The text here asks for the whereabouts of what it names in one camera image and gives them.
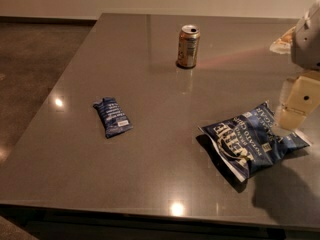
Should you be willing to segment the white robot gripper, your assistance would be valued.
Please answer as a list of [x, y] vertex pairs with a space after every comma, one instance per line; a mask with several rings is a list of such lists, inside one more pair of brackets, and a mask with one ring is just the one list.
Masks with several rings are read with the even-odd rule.
[[[302, 68], [320, 70], [320, 0], [316, 0], [296, 24], [291, 59]], [[319, 71], [305, 71], [296, 78], [288, 78], [280, 93], [277, 125], [295, 130], [319, 105]]]

